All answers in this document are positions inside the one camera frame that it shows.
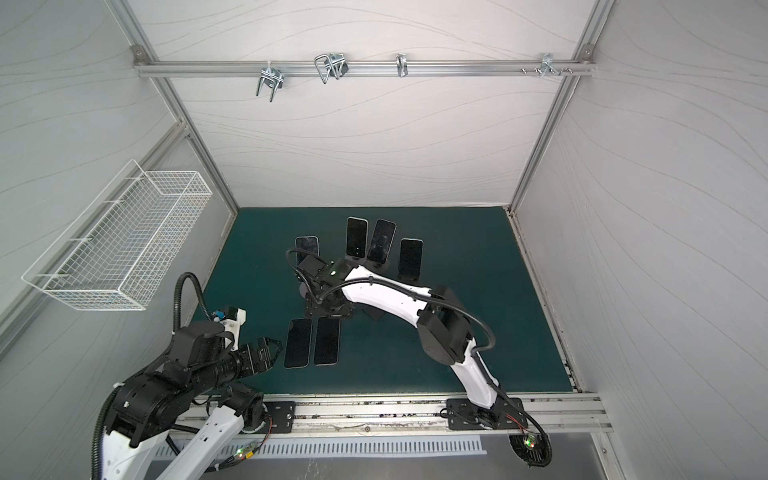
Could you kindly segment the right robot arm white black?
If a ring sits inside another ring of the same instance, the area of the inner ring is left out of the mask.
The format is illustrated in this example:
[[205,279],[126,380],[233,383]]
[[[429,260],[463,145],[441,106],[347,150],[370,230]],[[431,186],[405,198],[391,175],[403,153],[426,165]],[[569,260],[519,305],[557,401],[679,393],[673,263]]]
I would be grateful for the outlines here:
[[511,422],[528,431],[524,409],[512,402],[481,356],[496,346],[495,334],[451,289],[408,285],[344,258],[326,262],[305,249],[291,249],[286,258],[310,316],[343,319],[368,309],[405,321],[417,331],[425,354],[449,367],[464,387],[474,407],[472,423],[499,429]]

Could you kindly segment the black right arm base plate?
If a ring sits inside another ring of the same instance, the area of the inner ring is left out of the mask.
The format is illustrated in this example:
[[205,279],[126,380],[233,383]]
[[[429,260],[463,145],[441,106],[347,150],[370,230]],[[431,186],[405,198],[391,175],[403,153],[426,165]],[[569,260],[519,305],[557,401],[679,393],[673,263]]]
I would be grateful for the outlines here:
[[478,407],[467,398],[449,398],[439,416],[447,421],[452,431],[463,430],[529,430],[519,398],[510,401],[498,397],[490,409]]

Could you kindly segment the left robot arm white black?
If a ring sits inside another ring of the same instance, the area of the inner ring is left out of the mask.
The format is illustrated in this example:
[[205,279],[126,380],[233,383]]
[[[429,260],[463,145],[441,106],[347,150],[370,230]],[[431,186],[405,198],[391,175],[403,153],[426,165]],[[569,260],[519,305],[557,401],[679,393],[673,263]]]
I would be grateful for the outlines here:
[[96,420],[91,445],[93,479],[142,479],[170,432],[193,400],[222,392],[219,404],[161,473],[163,479],[199,479],[250,459],[262,442],[252,441],[224,459],[220,451],[245,429],[270,427],[273,417],[258,390],[243,379],[265,373],[283,350],[261,337],[239,345],[220,322],[196,322],[177,330],[157,359],[117,383]]

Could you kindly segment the purple phone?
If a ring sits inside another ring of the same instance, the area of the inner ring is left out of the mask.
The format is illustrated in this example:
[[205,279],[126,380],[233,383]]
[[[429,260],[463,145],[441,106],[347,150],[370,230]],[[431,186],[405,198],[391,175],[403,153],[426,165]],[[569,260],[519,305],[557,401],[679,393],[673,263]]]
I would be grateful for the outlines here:
[[330,366],[338,362],[340,351],[341,319],[324,317],[318,320],[313,363]]

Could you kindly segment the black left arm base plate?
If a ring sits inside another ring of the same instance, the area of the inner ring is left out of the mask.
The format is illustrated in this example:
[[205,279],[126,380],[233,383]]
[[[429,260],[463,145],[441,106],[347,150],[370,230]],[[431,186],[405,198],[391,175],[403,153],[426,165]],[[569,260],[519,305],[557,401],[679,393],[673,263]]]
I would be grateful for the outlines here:
[[293,430],[297,404],[293,401],[266,401],[258,434],[288,434]]

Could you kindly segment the silver phone black screen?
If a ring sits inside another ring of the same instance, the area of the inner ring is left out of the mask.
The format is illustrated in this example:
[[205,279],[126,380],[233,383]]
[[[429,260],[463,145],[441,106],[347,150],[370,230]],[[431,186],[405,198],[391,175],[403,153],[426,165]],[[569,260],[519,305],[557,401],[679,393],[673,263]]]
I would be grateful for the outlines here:
[[298,369],[307,367],[311,351],[312,319],[294,319],[289,324],[284,367],[286,369]]

